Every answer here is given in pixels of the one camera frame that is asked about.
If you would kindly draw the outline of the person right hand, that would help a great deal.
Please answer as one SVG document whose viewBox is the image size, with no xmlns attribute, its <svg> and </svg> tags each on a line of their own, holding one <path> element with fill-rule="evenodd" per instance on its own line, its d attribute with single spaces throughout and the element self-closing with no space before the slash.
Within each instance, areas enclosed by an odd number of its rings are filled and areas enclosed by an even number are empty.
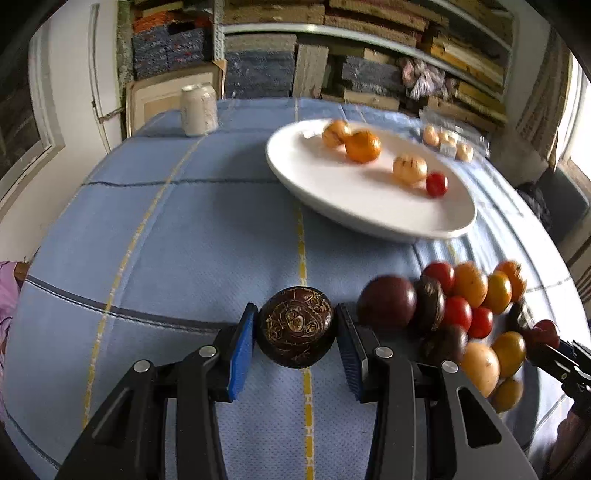
<svg viewBox="0 0 591 480">
<path fill-rule="evenodd" d="M 558 427 L 543 479 L 590 479 L 590 422 L 572 406 Z"/>
</svg>

